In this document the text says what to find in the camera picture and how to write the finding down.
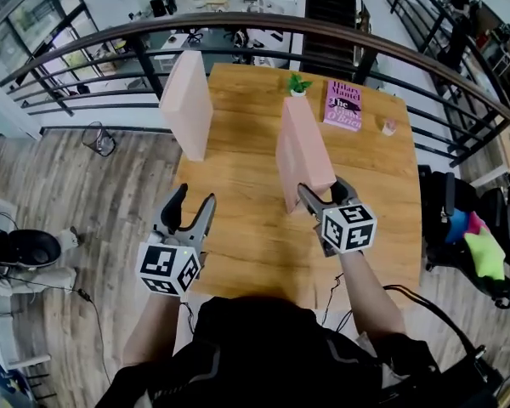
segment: person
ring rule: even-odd
[[[454,18],[469,16],[469,0],[445,0]]]
[[[453,71],[461,71],[461,60],[468,45],[468,36],[472,33],[472,22],[466,16],[457,19],[457,25],[451,31],[450,44],[440,50],[437,60]]]
[[[283,299],[215,297],[201,306],[192,342],[173,355],[180,300],[151,294],[122,369],[97,406],[396,401],[403,381],[422,379],[437,365],[425,342],[407,337],[400,310],[364,255],[339,260],[359,344]]]

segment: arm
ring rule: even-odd
[[[383,290],[365,256],[360,252],[339,254],[357,332],[374,342],[389,334],[406,334],[399,308]]]
[[[172,357],[178,326],[179,297],[150,295],[125,345],[123,366]]]

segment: black cable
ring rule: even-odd
[[[351,317],[352,314],[353,310],[351,309],[350,311],[348,311],[348,313],[344,315],[344,317],[342,318],[342,320],[340,320],[340,323],[337,326],[336,332],[342,331],[342,329],[348,324],[349,318]]]
[[[41,282],[34,282],[34,281],[28,281],[28,280],[23,280],[22,278],[15,278],[14,276],[9,276],[9,275],[2,275],[0,274],[0,277],[1,278],[7,278],[8,280],[17,280],[17,281],[23,281],[25,283],[28,283],[28,284],[35,284],[37,286],[45,286],[45,287],[49,287],[50,289],[57,289],[57,290],[64,290],[66,292],[76,292],[79,294],[79,291],[78,290],[74,290],[74,289],[69,289],[68,287],[60,287],[60,286],[50,286],[49,284],[42,284]]]
[[[17,223],[13,220],[11,216],[9,216],[6,212],[0,212],[0,216],[4,216],[5,218],[9,219],[11,222],[14,223],[15,229],[18,230],[19,227],[17,226]]]
[[[323,315],[323,321],[321,322],[321,326],[323,326],[326,322],[326,316],[329,313],[329,307],[331,307],[331,301],[332,301],[332,295],[334,295],[334,289],[336,289],[338,286],[340,286],[340,277],[342,275],[343,275],[343,273],[341,273],[339,276],[336,276],[334,278],[334,281],[336,281],[337,284],[331,288],[331,296],[329,297],[329,302],[326,305],[325,314]]]
[[[187,323],[189,324],[190,333],[195,334],[195,328],[193,327],[193,318],[195,317],[195,314],[193,313],[193,310],[190,308],[189,303],[180,303],[180,305],[184,305],[189,310]]]
[[[401,286],[401,285],[390,285],[390,286],[384,286],[384,290],[395,290],[397,292],[402,293],[407,298],[409,298],[411,301],[418,303],[428,309],[429,311],[432,311],[435,315],[437,315],[445,324],[447,324],[454,333],[459,337],[461,340],[461,343],[465,350],[467,351],[467,354],[475,354],[476,348],[472,344],[472,342],[468,339],[467,335],[454,323],[453,320],[451,320],[450,316],[448,316],[440,307],[438,307],[435,303],[432,303],[425,297],[418,295],[417,293],[413,292],[407,287]]]

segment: book cover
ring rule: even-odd
[[[360,130],[360,89],[330,80],[326,91],[323,122],[358,132]]]

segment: desk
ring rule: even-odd
[[[206,0],[206,6],[215,12],[219,8],[228,8],[229,0]]]
[[[170,39],[173,37],[175,37],[176,40],[172,42]],[[165,43],[162,44],[161,50],[166,50],[168,48],[181,48],[185,44],[185,41],[187,41],[188,37],[189,33],[174,33]],[[173,66],[173,63],[176,61],[175,58],[178,56],[179,54],[159,54],[158,56],[155,56],[155,60],[159,61],[161,71],[165,71],[167,69],[166,66]]]
[[[494,179],[498,179],[505,173],[510,173],[510,127],[505,128],[502,133],[489,142],[484,149],[488,150],[488,152],[491,153],[491,157],[497,158],[498,161],[496,165],[494,164],[492,166],[489,172],[470,183],[473,187],[483,186]]]
[[[184,224],[213,192],[217,210],[205,242],[206,267],[193,289],[234,298],[259,294],[324,309],[340,274],[337,258],[324,258],[306,212],[287,215],[275,163],[283,99],[291,72],[215,64],[209,77],[214,108],[206,160],[182,156],[175,185],[187,183]],[[307,98],[322,120],[328,78],[313,81]],[[402,99],[366,87],[358,133],[320,123],[335,173],[347,179],[378,216],[374,246],[365,255],[383,284],[416,290],[421,269],[421,204],[412,132]],[[382,135],[377,119],[397,130]],[[400,295],[394,297],[405,304]],[[331,308],[347,309],[343,284]]]

